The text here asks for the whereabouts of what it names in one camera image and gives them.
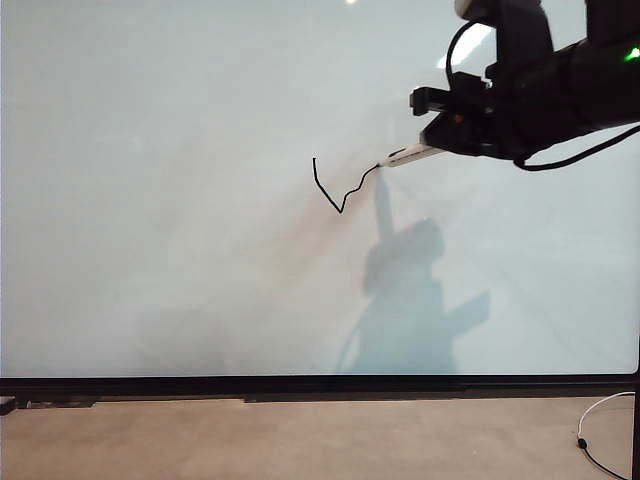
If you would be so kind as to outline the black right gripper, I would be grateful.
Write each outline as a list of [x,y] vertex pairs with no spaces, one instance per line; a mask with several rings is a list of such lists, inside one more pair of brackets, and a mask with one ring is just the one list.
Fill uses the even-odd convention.
[[425,145],[455,155],[528,159],[534,145],[526,138],[534,104],[529,100],[471,100],[472,122],[462,113],[441,112],[420,133]]

